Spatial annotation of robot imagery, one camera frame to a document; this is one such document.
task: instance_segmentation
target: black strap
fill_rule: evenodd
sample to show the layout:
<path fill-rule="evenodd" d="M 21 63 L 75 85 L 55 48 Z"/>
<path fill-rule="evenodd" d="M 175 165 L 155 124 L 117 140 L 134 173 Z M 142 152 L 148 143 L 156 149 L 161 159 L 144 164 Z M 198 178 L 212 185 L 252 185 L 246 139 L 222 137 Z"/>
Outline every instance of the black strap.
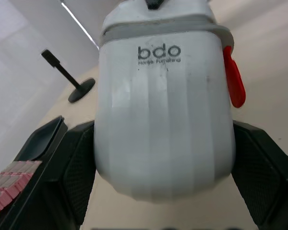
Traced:
<path fill-rule="evenodd" d="M 158 10 L 164 0 L 145 0 L 149 10 Z"/>

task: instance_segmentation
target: black pole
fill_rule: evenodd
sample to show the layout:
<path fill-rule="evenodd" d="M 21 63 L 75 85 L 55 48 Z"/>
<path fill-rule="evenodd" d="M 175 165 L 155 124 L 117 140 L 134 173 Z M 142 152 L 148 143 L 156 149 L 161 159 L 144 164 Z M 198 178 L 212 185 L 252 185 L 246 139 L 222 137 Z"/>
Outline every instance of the black pole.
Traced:
<path fill-rule="evenodd" d="M 69 80 L 69 82 L 70 82 L 71 84 L 74 85 L 74 87 L 76 87 L 76 89 L 78 89 L 78 90 L 81 90 L 81 89 L 82 89 L 82 88 L 81 88 L 81 85 L 75 80 L 75 78 L 73 78 L 73 77 L 69 74 L 69 72 L 66 71 L 66 69 L 64 69 L 64 67 L 63 67 L 61 64 L 59 64 L 58 66 L 56 66 L 56 68 L 57 68 L 58 71 L 60 71 L 61 74 L 63 74 L 63 76 L 64 76 L 67 80 Z"/>
<path fill-rule="evenodd" d="M 53 68 L 56 68 L 58 71 L 60 71 L 60 73 L 76 88 L 68 98 L 70 103 L 79 101 L 81 98 L 87 95 L 95 85 L 95 80 L 93 78 L 89 78 L 82 84 L 79 84 L 75 78 L 73 78 L 69 72 L 66 71 L 66 69 L 60 64 L 60 61 L 49 50 L 45 49 L 41 55 Z"/>

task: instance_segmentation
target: beige floor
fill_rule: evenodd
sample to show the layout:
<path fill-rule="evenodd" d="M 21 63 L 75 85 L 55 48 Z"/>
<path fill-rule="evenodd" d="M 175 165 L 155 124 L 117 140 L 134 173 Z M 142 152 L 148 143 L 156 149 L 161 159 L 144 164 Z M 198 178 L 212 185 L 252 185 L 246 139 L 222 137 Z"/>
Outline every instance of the beige floor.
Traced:
<path fill-rule="evenodd" d="M 288 0 L 220 0 L 212 1 L 212 6 L 218 21 L 232 29 L 234 58 L 247 90 L 244 107 L 232 110 L 234 119 L 263 128 L 288 154 Z M 82 79 L 89 76 L 97 80 L 98 69 Z M 95 118 L 97 86 L 75 105 L 67 101 L 71 90 L 69 86 L 42 123 L 63 115 L 72 127 Z M 117 194 L 96 176 L 84 230 L 168 226 L 180 230 L 256 229 L 232 177 L 213 191 L 175 204 L 153 205 Z"/>

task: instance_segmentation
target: red handle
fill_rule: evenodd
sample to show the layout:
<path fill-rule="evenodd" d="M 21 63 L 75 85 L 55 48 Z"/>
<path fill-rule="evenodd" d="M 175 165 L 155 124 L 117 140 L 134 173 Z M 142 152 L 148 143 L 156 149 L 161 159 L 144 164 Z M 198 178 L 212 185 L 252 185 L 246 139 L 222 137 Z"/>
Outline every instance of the red handle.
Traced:
<path fill-rule="evenodd" d="M 223 54 L 230 99 L 234 107 L 241 108 L 246 100 L 246 92 L 238 66 L 231 58 L 231 47 L 225 47 Z"/>

